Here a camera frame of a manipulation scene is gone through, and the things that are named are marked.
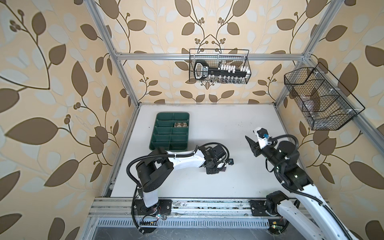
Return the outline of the black tool set in basket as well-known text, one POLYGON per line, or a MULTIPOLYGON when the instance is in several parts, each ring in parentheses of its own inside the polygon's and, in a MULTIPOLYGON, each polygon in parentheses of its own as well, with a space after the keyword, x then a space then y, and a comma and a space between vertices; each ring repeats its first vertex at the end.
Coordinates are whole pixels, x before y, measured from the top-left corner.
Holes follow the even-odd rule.
POLYGON ((192 73, 195 80, 210 82, 247 82, 252 75, 248 66, 237 67, 223 61, 211 66, 203 60, 194 63, 192 73))

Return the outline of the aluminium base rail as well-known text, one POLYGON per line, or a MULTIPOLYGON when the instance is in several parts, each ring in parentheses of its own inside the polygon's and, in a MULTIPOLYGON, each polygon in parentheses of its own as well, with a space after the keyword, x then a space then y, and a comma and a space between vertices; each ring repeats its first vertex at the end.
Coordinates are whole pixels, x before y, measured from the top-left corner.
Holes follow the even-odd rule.
POLYGON ((283 226, 280 215, 270 216, 265 199, 160 199, 147 213, 142 200, 96 198, 89 217, 98 227, 268 229, 283 226))

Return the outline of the brown argyle sock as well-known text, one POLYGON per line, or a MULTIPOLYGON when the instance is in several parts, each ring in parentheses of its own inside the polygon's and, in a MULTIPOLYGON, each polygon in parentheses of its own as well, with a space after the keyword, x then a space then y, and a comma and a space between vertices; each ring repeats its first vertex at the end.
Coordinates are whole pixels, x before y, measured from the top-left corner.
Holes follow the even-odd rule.
POLYGON ((174 127, 175 128, 187 128, 188 127, 188 123, 186 123, 186 122, 176 122, 174 124, 174 127))

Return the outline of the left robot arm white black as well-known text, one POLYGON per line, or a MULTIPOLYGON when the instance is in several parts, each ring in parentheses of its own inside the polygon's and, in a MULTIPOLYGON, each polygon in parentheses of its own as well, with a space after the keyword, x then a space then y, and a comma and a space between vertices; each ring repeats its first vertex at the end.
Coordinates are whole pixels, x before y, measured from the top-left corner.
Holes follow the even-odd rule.
POLYGON ((126 167, 126 173, 136 184, 131 203, 134 226, 143 235, 151 233, 159 219, 171 212, 172 201, 160 201, 158 188, 172 171, 205 168, 206 174, 214 175, 233 164, 228 148, 216 142, 178 153, 159 147, 146 156, 132 160, 126 167))

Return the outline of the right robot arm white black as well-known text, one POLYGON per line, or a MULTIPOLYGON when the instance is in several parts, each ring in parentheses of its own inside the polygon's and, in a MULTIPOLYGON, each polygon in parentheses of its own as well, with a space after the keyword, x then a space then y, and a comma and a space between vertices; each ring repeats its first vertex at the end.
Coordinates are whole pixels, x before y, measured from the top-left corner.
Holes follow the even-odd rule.
POLYGON ((255 157, 262 155, 273 165, 272 173, 282 187, 294 194, 310 217, 306 217, 282 192, 266 198, 266 213, 280 215, 307 240, 355 240, 356 236, 342 223, 326 203, 309 175, 297 164, 299 141, 293 135, 271 137, 264 128, 254 130, 258 140, 247 137, 255 157))

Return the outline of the green divided organizer tray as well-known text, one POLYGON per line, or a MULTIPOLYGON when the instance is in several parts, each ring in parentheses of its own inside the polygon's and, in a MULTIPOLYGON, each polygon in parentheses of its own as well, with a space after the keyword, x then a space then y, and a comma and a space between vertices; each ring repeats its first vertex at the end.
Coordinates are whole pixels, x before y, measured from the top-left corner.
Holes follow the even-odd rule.
POLYGON ((187 112, 157 113, 149 149, 164 148, 171 152, 188 149, 190 114, 187 112), (188 123, 187 128, 175 128, 176 122, 188 123))

